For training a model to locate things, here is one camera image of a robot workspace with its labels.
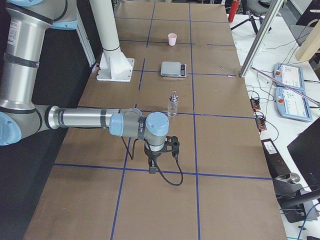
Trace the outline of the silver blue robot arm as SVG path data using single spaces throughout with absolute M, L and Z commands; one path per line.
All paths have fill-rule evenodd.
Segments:
M 169 120 L 161 112 L 143 116 L 137 108 L 60 108 L 32 103 L 47 29 L 77 28 L 74 0 L 9 0 L 11 22 L 0 84 L 0 143 L 17 143 L 37 132 L 58 128 L 102 128 L 114 136 L 144 141 L 149 172 L 169 145 Z

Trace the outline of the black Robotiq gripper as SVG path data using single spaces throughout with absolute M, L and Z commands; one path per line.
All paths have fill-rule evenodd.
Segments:
M 156 173 L 156 165 L 153 160 L 156 160 L 162 153 L 160 151 L 151 151 L 148 147 L 144 146 L 144 153 L 148 156 L 149 173 Z

